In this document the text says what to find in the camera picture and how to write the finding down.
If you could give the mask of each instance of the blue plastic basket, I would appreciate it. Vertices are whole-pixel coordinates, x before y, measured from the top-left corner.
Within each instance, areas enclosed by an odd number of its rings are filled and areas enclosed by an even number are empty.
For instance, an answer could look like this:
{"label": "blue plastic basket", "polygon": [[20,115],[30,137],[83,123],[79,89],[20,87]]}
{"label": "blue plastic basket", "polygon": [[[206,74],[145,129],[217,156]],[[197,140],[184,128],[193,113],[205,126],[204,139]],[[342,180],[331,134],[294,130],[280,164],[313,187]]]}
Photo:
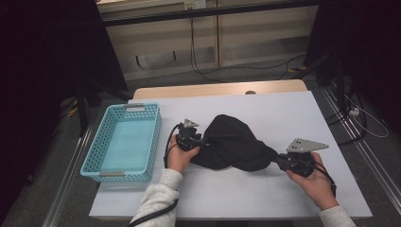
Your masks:
{"label": "blue plastic basket", "polygon": [[80,174],[97,182],[150,181],[161,124],[157,103],[110,106]]}

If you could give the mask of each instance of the basket handle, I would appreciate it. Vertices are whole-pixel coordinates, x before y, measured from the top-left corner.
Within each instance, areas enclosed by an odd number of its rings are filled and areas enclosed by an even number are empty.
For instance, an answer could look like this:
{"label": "basket handle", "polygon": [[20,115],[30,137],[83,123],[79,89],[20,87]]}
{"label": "basket handle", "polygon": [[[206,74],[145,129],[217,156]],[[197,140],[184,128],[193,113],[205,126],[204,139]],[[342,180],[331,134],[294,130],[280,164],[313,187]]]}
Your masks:
{"label": "basket handle", "polygon": [[130,104],[124,104],[123,106],[126,109],[126,112],[139,112],[145,110],[144,103],[130,103]]}
{"label": "basket handle", "polygon": [[99,172],[100,177],[125,177],[125,172]]}

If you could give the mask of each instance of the black fabric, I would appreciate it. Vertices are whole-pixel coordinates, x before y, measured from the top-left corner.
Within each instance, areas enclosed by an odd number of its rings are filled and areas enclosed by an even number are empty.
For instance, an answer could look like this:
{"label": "black fabric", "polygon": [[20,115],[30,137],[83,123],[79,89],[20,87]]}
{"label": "black fabric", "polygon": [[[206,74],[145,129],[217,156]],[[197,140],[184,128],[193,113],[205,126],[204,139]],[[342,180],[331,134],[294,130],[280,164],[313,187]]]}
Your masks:
{"label": "black fabric", "polygon": [[269,166],[278,155],[257,140],[248,125],[224,114],[215,117],[203,137],[210,145],[201,148],[191,162],[214,170],[233,166],[257,171]]}

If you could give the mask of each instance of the white sleeve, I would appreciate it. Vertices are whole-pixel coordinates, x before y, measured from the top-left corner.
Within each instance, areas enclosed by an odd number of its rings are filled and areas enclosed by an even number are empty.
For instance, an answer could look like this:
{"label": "white sleeve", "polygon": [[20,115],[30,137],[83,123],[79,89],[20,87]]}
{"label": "white sleeve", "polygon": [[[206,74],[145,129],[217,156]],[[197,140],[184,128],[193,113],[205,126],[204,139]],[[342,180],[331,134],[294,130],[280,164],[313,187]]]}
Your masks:
{"label": "white sleeve", "polygon": [[[157,184],[151,184],[145,191],[141,201],[141,207],[131,222],[146,216],[148,214],[160,211],[170,206],[176,199],[180,197],[180,193],[176,191],[178,184],[183,179],[183,175],[173,169],[163,169],[160,181]],[[174,227],[176,222],[176,209],[153,218],[137,226],[140,227],[156,227],[166,226]]]}
{"label": "white sleeve", "polygon": [[324,227],[357,227],[342,206],[323,210],[319,216]]}

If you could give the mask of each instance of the white table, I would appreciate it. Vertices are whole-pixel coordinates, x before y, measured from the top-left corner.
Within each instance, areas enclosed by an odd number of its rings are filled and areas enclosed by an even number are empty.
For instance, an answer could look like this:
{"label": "white table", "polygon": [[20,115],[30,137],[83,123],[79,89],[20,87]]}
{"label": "white table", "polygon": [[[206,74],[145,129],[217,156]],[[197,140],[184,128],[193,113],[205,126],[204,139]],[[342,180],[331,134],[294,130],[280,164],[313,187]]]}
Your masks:
{"label": "white table", "polygon": [[[198,132],[204,132],[216,115],[228,114],[248,124],[256,138],[279,153],[286,152],[297,137],[328,144],[330,148],[319,153],[336,181],[339,203],[352,218],[372,216],[310,92],[143,101],[158,102],[163,119],[152,183],[158,182],[164,167],[166,140],[174,125],[189,118],[200,124]],[[102,183],[90,216],[131,219],[147,186],[148,183]],[[274,163],[256,172],[233,167],[214,171],[191,164],[178,191],[178,219],[297,219],[316,217],[319,212],[302,189]]]}

